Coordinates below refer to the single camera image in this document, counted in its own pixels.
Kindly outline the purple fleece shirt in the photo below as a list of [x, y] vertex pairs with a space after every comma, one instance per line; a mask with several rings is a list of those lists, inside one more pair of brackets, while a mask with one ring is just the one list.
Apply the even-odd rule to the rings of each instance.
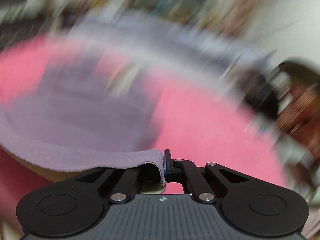
[[163, 157], [153, 148], [156, 96], [137, 64], [96, 70], [93, 59], [46, 68], [33, 92], [1, 107], [1, 146], [58, 172], [150, 165], [151, 192], [165, 189]]

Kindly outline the pink towel blanket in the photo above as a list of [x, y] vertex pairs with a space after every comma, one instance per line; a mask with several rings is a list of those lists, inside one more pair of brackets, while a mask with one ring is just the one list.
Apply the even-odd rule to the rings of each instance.
[[[88, 59], [96, 61], [96, 70], [135, 64], [131, 57], [114, 49], [54, 36], [38, 36], [6, 49], [1, 53], [1, 107], [33, 92], [50, 65], [71, 65]], [[149, 92], [156, 96], [152, 119], [161, 127], [154, 149], [169, 149], [173, 157], [200, 166], [213, 161], [285, 185], [273, 141], [268, 134], [257, 135], [257, 126], [250, 124], [250, 109], [172, 72], [159, 68], [146, 71]], [[78, 173], [35, 166], [1, 146], [1, 217], [18, 226], [15, 209], [25, 194]]]

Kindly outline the red plaid garment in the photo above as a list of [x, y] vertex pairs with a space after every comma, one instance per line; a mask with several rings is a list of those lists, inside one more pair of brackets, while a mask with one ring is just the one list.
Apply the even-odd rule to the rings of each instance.
[[319, 84], [293, 83], [291, 102], [279, 114], [276, 128], [296, 139], [313, 155], [319, 155]]

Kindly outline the blue-grey floral duvet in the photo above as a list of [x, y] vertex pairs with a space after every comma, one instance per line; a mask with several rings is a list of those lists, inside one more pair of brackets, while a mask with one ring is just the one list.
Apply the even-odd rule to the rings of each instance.
[[233, 70], [273, 70], [268, 54], [237, 38], [219, 37], [163, 20], [138, 10], [110, 7], [87, 13], [72, 27], [72, 36], [117, 44], [150, 60], [169, 61], [204, 74], [226, 76]]

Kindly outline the dark bed headboard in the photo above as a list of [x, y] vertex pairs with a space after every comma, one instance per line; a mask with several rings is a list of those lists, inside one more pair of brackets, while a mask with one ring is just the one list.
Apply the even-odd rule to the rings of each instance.
[[319, 63], [302, 57], [289, 57], [281, 62], [278, 68], [287, 73], [293, 82], [306, 86], [319, 85]]

